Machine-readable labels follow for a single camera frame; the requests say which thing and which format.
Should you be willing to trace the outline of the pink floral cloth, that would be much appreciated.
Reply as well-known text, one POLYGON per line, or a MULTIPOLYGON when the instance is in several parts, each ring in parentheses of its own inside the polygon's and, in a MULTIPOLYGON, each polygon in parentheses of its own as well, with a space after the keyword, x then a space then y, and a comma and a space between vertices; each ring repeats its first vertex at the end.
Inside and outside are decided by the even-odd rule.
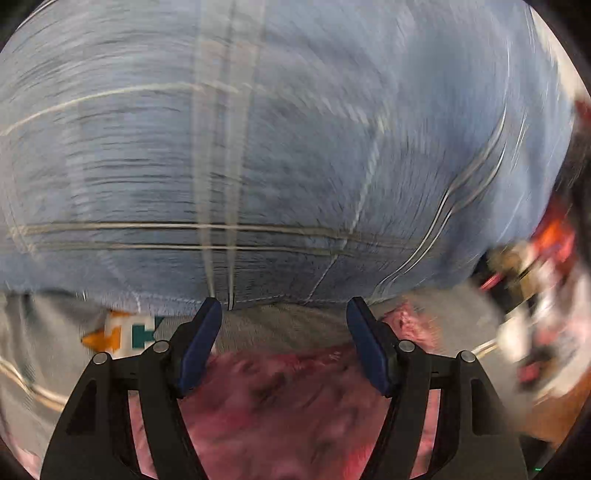
POLYGON ((356 479, 388 406, 351 336, 304 352, 217 351, 179 402, 212 479, 356 479))

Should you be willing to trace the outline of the grey patterned bedsheet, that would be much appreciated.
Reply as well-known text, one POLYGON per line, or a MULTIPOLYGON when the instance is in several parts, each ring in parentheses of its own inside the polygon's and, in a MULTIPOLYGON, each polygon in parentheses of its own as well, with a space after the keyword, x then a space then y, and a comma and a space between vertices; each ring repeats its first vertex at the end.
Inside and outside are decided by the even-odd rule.
MULTIPOLYGON (((476 287, 405 295, 431 322, 439 351, 472 349, 515 422, 528 408, 514 368, 492 347, 500 309, 476 287)), ((91 357, 134 355, 169 338, 181 317, 111 312, 62 292, 1 295, 1 435, 14 450, 42 458, 68 397, 91 357)), ((342 308, 274 303, 224 314, 215 348, 304 352, 349 340, 342 308)))

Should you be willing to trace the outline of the white plastic bag pile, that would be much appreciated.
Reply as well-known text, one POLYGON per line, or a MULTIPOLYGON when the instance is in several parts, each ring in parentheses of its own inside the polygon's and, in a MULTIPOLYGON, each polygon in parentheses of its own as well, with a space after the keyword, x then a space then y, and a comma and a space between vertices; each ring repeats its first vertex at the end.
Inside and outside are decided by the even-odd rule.
POLYGON ((538 259, 510 284, 521 303, 497 330, 519 389, 537 403, 567 395, 590 368, 590 272, 576 259, 538 259))

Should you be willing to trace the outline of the red packet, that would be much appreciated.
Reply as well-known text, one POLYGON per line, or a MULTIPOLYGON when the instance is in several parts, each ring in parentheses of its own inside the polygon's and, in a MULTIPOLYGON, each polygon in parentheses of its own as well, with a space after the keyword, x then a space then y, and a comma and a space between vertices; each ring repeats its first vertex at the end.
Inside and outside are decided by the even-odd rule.
POLYGON ((555 195, 550 198, 532 242, 537 254, 563 264, 569 261, 575 245, 576 233, 568 218, 568 209, 555 195))

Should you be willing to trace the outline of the black fuzzy garment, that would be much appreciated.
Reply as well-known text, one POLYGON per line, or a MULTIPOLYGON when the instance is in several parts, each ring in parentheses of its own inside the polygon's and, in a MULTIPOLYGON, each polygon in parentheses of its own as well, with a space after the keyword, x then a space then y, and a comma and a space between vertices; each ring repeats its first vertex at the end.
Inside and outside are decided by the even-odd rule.
POLYGON ((590 101, 577 99, 570 144, 556 189, 569 205, 580 239, 590 243, 590 101))

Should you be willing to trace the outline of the blue plaid pillow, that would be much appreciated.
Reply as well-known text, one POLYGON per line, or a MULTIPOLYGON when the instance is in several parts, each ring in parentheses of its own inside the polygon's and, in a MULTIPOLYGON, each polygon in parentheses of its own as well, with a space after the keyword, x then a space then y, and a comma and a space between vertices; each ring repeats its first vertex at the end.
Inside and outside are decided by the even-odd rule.
POLYGON ((5 1, 1 285, 382 301, 528 238, 573 105, 523 1, 5 1))

